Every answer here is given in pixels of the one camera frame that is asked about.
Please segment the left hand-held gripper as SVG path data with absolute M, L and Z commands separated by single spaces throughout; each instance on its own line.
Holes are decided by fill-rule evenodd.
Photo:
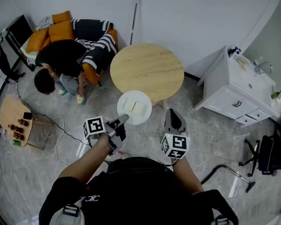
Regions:
M 83 124 L 83 132 L 89 146 L 92 147 L 91 140 L 98 139 L 100 134 L 107 134 L 109 136 L 109 155 L 111 156 L 118 152 L 126 138 L 124 123 L 128 119 L 128 114 L 123 114 L 118 118 L 105 123 L 102 116 L 86 119 Z

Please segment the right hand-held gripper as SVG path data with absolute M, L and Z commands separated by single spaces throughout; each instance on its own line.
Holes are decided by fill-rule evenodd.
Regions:
M 186 131 L 185 119 L 174 109 L 166 113 L 161 147 L 166 157 L 182 159 L 189 150 L 190 137 Z

